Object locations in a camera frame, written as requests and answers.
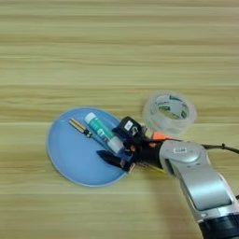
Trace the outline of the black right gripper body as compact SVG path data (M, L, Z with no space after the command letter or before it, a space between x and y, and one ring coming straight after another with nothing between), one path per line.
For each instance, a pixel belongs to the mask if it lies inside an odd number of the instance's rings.
M164 141L165 134L162 132L154 132L148 138L143 130L133 127L127 133L124 143L132 155L129 162L134 162L134 166L140 165L162 170L159 154Z

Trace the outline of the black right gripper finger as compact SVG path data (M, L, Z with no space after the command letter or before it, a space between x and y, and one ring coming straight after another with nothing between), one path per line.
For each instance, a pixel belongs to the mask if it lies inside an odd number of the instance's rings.
M134 162L127 162L121 157L115 156L109 151L98 150L97 154L108 164L120 168L124 172L131 172L134 168Z

